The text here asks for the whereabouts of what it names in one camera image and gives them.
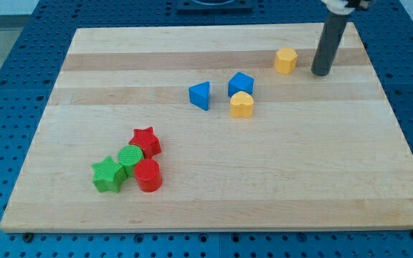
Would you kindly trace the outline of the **white rod mount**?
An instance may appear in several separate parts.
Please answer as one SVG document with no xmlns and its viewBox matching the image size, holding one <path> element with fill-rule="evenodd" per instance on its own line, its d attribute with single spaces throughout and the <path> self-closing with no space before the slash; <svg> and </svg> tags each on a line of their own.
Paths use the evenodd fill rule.
<svg viewBox="0 0 413 258">
<path fill-rule="evenodd" d="M 321 0 L 327 9 L 337 15 L 349 15 L 353 11 L 366 11 L 374 0 Z"/>
</svg>

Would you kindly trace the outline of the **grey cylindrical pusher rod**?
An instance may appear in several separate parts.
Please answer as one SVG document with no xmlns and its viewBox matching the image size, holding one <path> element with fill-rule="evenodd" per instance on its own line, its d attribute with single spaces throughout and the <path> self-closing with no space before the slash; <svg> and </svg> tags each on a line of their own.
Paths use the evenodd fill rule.
<svg viewBox="0 0 413 258">
<path fill-rule="evenodd" d="M 348 18 L 349 15 L 328 13 L 311 67 L 314 75 L 324 77 L 331 71 Z"/>
</svg>

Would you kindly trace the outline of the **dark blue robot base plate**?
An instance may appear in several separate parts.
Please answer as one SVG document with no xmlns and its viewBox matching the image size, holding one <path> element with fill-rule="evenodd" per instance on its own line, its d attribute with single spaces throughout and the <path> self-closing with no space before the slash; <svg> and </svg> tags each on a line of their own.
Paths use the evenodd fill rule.
<svg viewBox="0 0 413 258">
<path fill-rule="evenodd" d="M 175 0 L 178 13 L 252 11 L 253 0 Z"/>
</svg>

